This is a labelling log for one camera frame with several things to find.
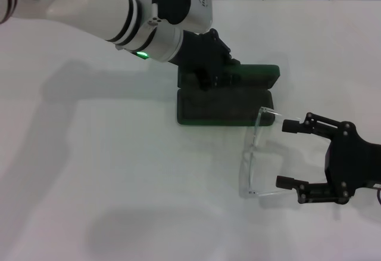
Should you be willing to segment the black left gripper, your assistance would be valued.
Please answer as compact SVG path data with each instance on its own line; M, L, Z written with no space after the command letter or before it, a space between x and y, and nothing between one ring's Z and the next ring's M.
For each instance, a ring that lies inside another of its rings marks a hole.
M238 85L241 62L232 58L230 48L220 39L216 29L204 34L182 32L179 50L168 62L182 72L193 73L198 87L207 91L215 86L210 73L216 73L216 86Z

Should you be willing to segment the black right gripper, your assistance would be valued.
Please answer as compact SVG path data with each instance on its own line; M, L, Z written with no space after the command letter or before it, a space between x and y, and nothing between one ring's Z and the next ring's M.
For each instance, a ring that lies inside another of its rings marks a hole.
M381 144L364 140L353 123L307 113L302 122L285 119L282 131L330 138L324 168L327 183L311 184L285 176L276 179L277 188L296 191L299 204L344 205L358 189L381 189Z

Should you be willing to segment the green glasses case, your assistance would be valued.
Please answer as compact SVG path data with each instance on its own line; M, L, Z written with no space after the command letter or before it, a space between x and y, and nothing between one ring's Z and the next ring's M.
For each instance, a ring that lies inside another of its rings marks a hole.
M280 78L274 64L241 64L241 81L203 91L193 73L177 72L177 122L183 126L249 126L261 107L273 108L271 88Z

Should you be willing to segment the clear white glasses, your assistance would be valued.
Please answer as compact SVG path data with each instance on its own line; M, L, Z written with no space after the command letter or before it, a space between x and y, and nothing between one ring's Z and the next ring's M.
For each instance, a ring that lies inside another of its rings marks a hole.
M289 166L291 149L282 132L285 120L299 117L261 107L247 127L239 169L239 196L244 199L285 193L276 187L276 178Z

